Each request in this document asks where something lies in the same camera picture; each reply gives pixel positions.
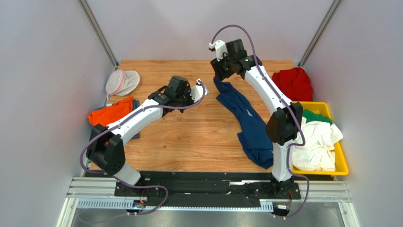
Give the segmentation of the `navy blue t shirt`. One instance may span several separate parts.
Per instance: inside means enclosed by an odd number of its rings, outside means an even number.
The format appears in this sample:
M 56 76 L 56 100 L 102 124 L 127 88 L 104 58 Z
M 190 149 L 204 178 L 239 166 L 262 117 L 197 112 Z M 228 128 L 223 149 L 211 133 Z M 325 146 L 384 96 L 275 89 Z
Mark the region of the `navy blue t shirt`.
M 273 166 L 273 142 L 268 138 L 263 119 L 254 110 L 247 98 L 235 89 L 231 83 L 213 78 L 219 91 L 217 100 L 238 120 L 241 132 L 237 134 L 246 156 L 264 169 Z

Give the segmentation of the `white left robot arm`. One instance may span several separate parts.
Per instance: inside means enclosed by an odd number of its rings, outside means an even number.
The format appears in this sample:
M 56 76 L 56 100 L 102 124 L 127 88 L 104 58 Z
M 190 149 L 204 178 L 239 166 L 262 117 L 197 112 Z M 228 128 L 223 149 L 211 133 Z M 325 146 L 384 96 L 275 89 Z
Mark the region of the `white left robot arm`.
M 126 161 L 124 148 L 128 141 L 168 113 L 195 107 L 208 93 L 200 79 L 191 86 L 187 79 L 173 76 L 168 85 L 150 94 L 123 118 L 107 126 L 94 126 L 89 143 L 80 156 L 97 165 L 100 168 L 98 173 L 112 176 L 125 185 L 136 186 L 141 174 Z

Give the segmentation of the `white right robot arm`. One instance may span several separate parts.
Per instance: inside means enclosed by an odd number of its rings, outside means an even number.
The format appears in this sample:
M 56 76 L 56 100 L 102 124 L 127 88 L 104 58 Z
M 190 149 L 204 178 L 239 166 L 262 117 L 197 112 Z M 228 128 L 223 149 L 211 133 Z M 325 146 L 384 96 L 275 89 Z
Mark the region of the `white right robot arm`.
M 301 128 L 302 105 L 293 103 L 280 91 L 267 74 L 261 60 L 255 54 L 247 54 L 241 39 L 227 43 L 215 41 L 209 44 L 209 50 L 216 54 L 210 63 L 219 80 L 234 74 L 240 75 L 264 101 L 271 114 L 265 131 L 273 142 L 272 175 L 279 183 L 290 180 L 293 176 L 290 170 L 291 146 L 296 144 Z

